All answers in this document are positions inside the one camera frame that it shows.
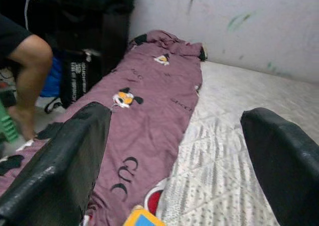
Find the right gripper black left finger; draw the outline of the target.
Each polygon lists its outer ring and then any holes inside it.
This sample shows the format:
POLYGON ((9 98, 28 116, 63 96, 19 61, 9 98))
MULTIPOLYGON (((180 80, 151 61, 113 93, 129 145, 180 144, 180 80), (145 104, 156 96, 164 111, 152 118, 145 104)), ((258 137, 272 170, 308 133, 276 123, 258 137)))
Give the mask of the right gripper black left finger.
POLYGON ((60 124, 0 198, 3 226, 78 226, 99 175, 111 110, 92 102, 60 124))

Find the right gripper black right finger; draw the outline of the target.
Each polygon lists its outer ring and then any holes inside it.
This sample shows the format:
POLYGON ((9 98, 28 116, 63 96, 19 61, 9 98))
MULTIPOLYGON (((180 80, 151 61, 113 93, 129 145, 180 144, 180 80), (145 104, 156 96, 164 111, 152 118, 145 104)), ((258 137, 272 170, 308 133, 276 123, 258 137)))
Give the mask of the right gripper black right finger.
POLYGON ((297 124, 266 108, 243 112, 258 182, 282 226, 319 224, 319 146, 297 124))

